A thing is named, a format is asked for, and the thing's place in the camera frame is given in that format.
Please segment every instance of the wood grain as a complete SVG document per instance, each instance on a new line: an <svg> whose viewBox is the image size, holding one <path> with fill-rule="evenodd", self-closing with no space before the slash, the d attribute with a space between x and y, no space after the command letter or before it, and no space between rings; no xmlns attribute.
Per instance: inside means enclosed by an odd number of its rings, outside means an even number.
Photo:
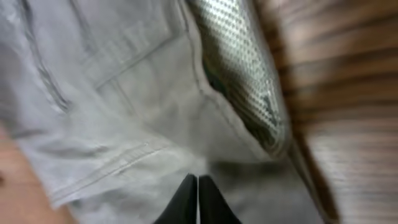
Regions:
<svg viewBox="0 0 398 224"><path fill-rule="evenodd" d="M72 224L66 207L52 210L42 184L0 122L0 223Z"/></svg>
<svg viewBox="0 0 398 224"><path fill-rule="evenodd" d="M328 213L398 223L398 1L257 0Z"/></svg>

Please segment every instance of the metallic mesh bag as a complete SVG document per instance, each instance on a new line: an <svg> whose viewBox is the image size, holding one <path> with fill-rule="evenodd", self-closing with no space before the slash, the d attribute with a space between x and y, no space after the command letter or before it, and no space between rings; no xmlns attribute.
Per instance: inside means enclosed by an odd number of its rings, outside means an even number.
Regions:
<svg viewBox="0 0 398 224"><path fill-rule="evenodd" d="M250 2L193 0L189 5L203 44L203 65L249 132L274 157L284 154L289 123L272 58Z"/></svg>

